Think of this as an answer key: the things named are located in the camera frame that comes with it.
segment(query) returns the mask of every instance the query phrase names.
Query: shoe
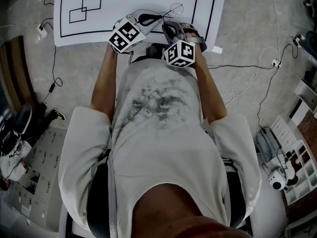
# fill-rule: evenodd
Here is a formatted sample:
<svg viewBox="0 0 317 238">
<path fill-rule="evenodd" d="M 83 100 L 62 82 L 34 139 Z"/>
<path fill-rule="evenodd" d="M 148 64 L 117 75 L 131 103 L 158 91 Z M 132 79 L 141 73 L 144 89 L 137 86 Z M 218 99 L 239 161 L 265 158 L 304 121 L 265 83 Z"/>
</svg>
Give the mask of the shoe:
<svg viewBox="0 0 317 238">
<path fill-rule="evenodd" d="M 53 109 L 53 112 L 56 113 L 57 119 L 66 120 L 66 115 L 64 115 L 64 114 L 63 114 L 61 111 L 59 111 L 58 109 Z"/>
</svg>

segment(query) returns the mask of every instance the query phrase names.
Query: white cable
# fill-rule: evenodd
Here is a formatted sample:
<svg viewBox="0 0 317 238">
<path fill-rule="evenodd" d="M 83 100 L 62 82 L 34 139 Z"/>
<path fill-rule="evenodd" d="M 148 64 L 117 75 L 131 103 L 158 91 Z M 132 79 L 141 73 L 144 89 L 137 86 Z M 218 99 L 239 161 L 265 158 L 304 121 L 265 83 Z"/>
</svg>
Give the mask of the white cable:
<svg viewBox="0 0 317 238">
<path fill-rule="evenodd" d="M 14 24 L 14 25 L 5 25 L 5 26 L 0 26 L 0 28 L 2 27 L 8 27 L 8 26 L 17 26 L 17 25 L 23 25 L 25 27 L 31 27 L 31 26 L 38 26 L 39 24 L 34 24 L 34 25 L 25 25 L 25 24 L 22 24 L 22 23 L 18 23 L 18 24 Z"/>
<path fill-rule="evenodd" d="M 243 89 L 240 93 L 238 93 L 237 89 L 235 89 L 235 88 L 234 88 L 234 89 L 231 89 L 231 93 L 228 93 L 228 94 L 224 97 L 224 100 L 228 102 L 225 106 L 228 106 L 233 100 L 237 99 L 238 96 L 240 96 L 245 90 L 247 90 L 247 89 L 250 87 L 250 85 L 252 84 L 253 80 L 255 80 L 255 78 L 257 77 L 258 70 L 259 70 L 259 66 L 260 66 L 261 54 L 262 54 L 262 52 L 263 52 L 264 50 L 266 50 L 266 49 L 268 49 L 268 48 L 272 48 L 272 49 L 275 51 L 276 56 L 278 57 L 278 54 L 277 54 L 276 50 L 275 50 L 272 46 L 269 46 L 269 47 L 266 47 L 266 48 L 262 49 L 261 52 L 260 52 L 260 55 L 259 55 L 259 59 L 258 59 L 258 67 L 257 67 L 257 70 L 256 70 L 256 74 L 255 74 L 255 76 L 252 78 L 250 84 L 249 84 L 245 89 Z"/>
<path fill-rule="evenodd" d="M 294 75 L 298 76 L 299 78 L 304 79 L 301 75 L 298 75 L 297 73 L 295 73 L 295 72 L 293 72 L 293 71 L 291 71 L 291 70 L 289 70 L 289 69 L 287 69 L 287 68 L 285 68 L 285 67 L 283 67 L 281 65 L 280 65 L 280 67 L 285 69 L 285 70 L 287 70 L 287 71 L 289 71 L 289 72 L 291 72 L 291 73 L 293 73 Z"/>
<path fill-rule="evenodd" d="M 273 0 L 273 8 L 274 8 L 275 19 L 276 19 L 276 35 L 277 35 L 278 62 L 280 62 L 281 54 L 280 54 L 280 51 L 279 51 L 278 23 L 277 23 L 277 14 L 276 14 L 275 1 L 274 1 L 274 0 Z"/>
</svg>

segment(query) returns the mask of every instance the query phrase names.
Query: gray floor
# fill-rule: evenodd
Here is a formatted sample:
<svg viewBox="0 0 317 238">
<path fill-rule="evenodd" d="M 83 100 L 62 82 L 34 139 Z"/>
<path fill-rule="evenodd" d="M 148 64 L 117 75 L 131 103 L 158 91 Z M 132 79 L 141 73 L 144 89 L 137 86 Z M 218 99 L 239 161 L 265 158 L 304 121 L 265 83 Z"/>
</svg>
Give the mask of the gray floor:
<svg viewBox="0 0 317 238">
<path fill-rule="evenodd" d="M 297 33 L 305 34 L 312 29 L 313 23 L 303 6 L 303 0 L 274 1 L 282 55 L 282 49 L 287 43 L 291 43 L 291 36 Z M 0 26 L 17 23 L 39 24 L 44 18 L 53 17 L 53 6 L 44 6 L 43 0 L 0 0 L 0 3 Z M 53 31 L 48 25 L 46 27 L 49 35 L 44 39 L 40 38 L 36 26 L 0 28 L 0 37 L 5 40 L 18 35 L 24 36 L 28 69 L 39 101 L 47 95 L 53 81 Z M 261 49 L 273 46 L 278 51 L 273 1 L 225 0 L 216 46 L 223 48 L 223 53 L 206 53 L 210 65 L 257 64 Z M 145 47 L 146 45 L 138 47 L 136 53 L 142 55 Z M 56 87 L 54 93 L 48 97 L 49 108 L 57 107 L 70 118 L 76 106 L 89 105 L 105 49 L 106 43 L 57 48 L 55 76 L 62 78 L 63 87 Z M 119 56 L 117 81 L 127 66 L 128 58 L 128 55 Z M 275 58 L 276 54 L 272 49 L 264 50 L 260 66 L 270 67 Z M 293 60 L 290 47 L 285 51 L 282 66 L 299 75 L 304 75 L 305 70 L 311 68 L 303 51 Z M 211 71 L 223 98 L 233 88 L 238 93 L 241 92 L 255 73 L 255 68 L 223 67 Z M 257 112 L 273 73 L 274 70 L 260 69 L 251 86 L 227 106 L 229 113 L 241 113 L 247 117 L 253 135 L 259 130 Z M 279 70 L 272 81 L 268 97 L 262 104 L 262 126 L 272 124 L 279 114 L 289 114 L 297 102 L 294 89 L 298 81 L 297 76 L 282 68 Z M 66 122 L 54 122 L 53 126 L 67 128 L 68 123 L 69 119 Z"/>
</svg>

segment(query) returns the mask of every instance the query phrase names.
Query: drawn rectangle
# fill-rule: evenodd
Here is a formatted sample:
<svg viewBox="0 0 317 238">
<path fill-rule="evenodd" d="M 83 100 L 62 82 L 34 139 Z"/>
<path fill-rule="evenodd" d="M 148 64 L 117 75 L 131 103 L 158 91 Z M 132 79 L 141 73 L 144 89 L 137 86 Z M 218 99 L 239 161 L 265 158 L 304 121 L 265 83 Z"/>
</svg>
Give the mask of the drawn rectangle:
<svg viewBox="0 0 317 238">
<path fill-rule="evenodd" d="M 87 11 L 100 10 L 101 0 L 82 0 L 81 8 L 82 8 L 82 11 L 84 8 L 86 8 Z"/>
<path fill-rule="evenodd" d="M 87 19 L 87 11 L 83 11 L 83 8 L 74 9 L 69 11 L 69 24 L 86 21 Z"/>
</svg>

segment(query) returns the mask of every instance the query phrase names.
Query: stained t-shirt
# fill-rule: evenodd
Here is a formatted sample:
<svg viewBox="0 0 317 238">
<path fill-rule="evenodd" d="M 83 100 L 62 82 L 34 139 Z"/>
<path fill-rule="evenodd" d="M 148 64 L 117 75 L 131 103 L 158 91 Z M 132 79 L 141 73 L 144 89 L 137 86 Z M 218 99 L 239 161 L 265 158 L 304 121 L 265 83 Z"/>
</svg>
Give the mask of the stained t-shirt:
<svg viewBox="0 0 317 238">
<path fill-rule="evenodd" d="M 65 139 L 61 195 L 73 219 L 87 229 L 91 168 L 107 147 L 110 127 L 105 114 L 77 108 Z M 232 157 L 244 168 L 239 175 L 248 182 L 242 189 L 247 214 L 258 197 L 261 175 L 245 118 L 227 116 L 204 128 L 197 80 L 164 61 L 147 59 L 127 68 L 118 90 L 111 144 L 118 237 L 131 237 L 135 204 L 162 183 L 182 187 L 204 216 L 229 225 L 221 157 Z"/>
</svg>

